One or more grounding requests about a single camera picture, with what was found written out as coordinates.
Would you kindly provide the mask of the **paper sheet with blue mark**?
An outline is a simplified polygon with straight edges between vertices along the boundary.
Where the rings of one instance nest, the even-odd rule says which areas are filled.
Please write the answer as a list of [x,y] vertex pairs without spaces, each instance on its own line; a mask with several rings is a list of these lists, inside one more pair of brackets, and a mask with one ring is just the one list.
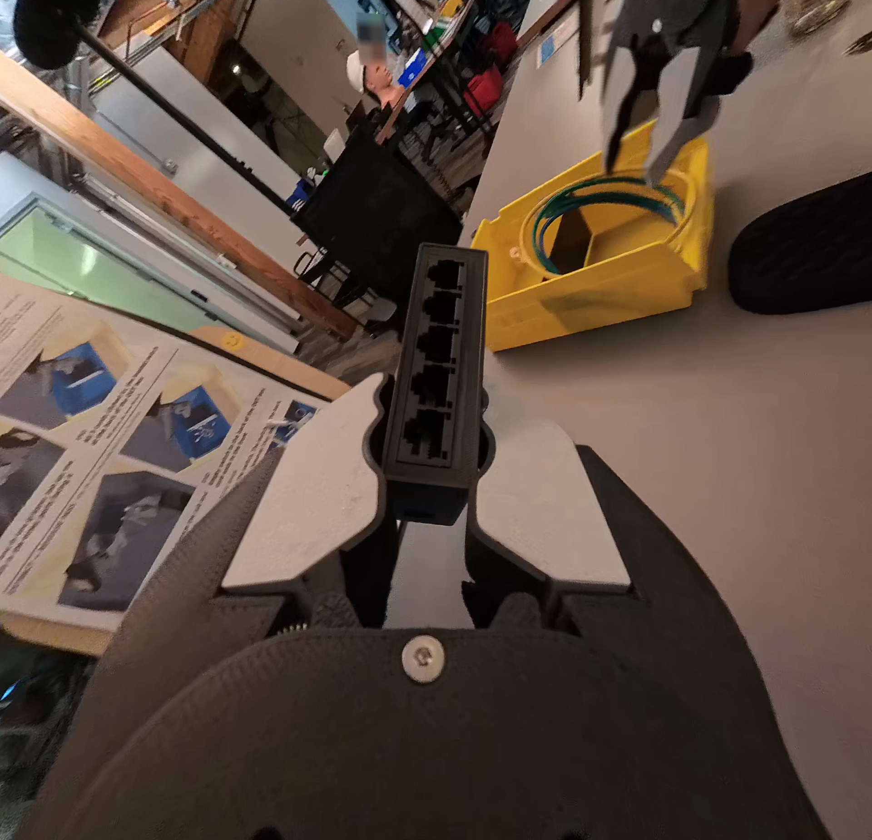
[[565,44],[578,35],[579,28],[579,15],[573,11],[565,19],[557,22],[551,29],[545,32],[536,48],[536,68],[542,68],[543,65],[553,59]]

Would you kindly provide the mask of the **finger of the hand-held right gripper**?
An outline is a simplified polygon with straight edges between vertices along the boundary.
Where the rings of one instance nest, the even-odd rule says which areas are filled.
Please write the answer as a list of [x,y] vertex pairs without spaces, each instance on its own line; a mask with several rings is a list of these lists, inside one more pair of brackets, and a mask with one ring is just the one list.
[[682,49],[661,72],[659,116],[644,166],[648,185],[659,185],[681,149],[714,125],[720,101],[702,90],[712,63],[699,47]]
[[616,46],[602,96],[603,166],[611,174],[638,96],[646,88],[646,68],[636,53]]

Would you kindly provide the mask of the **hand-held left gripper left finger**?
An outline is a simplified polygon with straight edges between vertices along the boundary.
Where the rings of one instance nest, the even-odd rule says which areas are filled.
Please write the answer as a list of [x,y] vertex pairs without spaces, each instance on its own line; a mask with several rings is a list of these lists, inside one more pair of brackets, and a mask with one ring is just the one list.
[[342,593],[362,626],[386,623],[398,521],[372,453],[391,377],[367,377],[288,442],[234,552],[223,590],[291,597],[306,616]]

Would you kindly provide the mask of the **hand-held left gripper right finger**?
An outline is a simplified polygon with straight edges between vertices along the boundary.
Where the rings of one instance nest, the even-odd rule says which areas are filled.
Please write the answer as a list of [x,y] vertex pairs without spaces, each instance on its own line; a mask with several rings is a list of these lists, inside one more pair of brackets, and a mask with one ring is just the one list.
[[565,598],[628,594],[628,568],[569,434],[500,389],[486,398],[486,454],[466,515],[474,625],[490,625],[515,593],[531,596],[547,621]]

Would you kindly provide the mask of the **yellow plastic bin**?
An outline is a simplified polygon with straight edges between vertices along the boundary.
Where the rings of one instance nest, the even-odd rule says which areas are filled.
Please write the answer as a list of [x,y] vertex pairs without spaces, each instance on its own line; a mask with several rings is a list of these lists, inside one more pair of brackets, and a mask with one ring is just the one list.
[[616,168],[596,153],[480,222],[492,352],[685,309],[707,285],[714,190],[699,137],[659,185],[644,178],[653,124],[623,139]]

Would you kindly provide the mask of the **black network switch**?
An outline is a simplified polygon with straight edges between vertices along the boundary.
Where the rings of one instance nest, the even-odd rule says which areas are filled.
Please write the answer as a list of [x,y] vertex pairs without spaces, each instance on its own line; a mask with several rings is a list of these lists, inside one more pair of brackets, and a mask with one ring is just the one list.
[[380,469],[390,515],[451,526],[481,465],[487,253],[420,246]]

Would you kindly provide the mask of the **black textured pad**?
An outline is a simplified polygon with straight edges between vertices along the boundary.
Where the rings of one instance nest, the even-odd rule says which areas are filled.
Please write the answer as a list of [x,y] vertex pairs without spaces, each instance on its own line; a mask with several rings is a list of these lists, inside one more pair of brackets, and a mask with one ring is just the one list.
[[747,224],[729,251],[727,286],[740,309],[762,315],[871,301],[870,172]]

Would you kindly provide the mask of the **instruction poster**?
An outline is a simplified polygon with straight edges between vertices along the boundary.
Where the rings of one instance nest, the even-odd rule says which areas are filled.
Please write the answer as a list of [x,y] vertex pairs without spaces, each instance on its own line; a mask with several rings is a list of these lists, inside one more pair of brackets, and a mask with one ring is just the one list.
[[113,632],[179,541],[331,397],[2,276],[1,606]]

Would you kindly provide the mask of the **mannequin head with white helmet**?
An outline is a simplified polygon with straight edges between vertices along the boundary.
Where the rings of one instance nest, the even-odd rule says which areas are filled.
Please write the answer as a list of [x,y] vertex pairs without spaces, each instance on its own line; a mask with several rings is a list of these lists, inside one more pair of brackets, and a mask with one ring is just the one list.
[[346,76],[356,93],[371,98],[380,109],[401,109],[405,104],[405,91],[395,82],[386,61],[365,63],[356,50],[346,59]]

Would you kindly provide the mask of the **wooden beam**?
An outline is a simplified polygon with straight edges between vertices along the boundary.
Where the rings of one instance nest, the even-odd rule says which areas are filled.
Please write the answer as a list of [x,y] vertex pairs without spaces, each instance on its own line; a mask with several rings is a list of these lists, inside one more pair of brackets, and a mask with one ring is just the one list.
[[243,275],[341,341],[360,324],[95,124],[23,65],[1,54],[2,107],[203,239]]

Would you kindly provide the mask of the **black stand pole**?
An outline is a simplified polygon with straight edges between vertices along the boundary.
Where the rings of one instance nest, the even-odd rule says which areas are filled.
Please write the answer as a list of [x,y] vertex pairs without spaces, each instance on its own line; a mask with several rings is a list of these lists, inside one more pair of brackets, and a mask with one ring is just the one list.
[[190,136],[250,184],[287,217],[293,217],[288,202],[260,180],[252,169],[236,159],[203,128],[141,78],[90,30],[99,13],[99,0],[17,0],[12,28],[16,45],[25,59],[40,69],[60,69],[70,64],[80,45],[107,62],[128,83],[170,116]]

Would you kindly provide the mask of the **black office chair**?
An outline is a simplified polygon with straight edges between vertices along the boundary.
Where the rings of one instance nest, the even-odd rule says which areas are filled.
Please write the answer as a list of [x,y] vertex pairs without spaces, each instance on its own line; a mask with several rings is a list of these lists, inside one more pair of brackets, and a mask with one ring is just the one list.
[[403,157],[365,127],[291,220],[329,258],[377,296],[392,301],[402,331],[422,244],[456,246],[462,223]]

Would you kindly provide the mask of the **metal stand pole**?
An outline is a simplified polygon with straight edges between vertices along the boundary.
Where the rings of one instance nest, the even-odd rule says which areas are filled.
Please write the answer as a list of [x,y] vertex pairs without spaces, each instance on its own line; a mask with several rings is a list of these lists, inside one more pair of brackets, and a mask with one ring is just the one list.
[[590,82],[593,61],[594,32],[594,0],[576,0],[579,28],[577,32],[577,86],[578,98],[582,99],[585,88]]

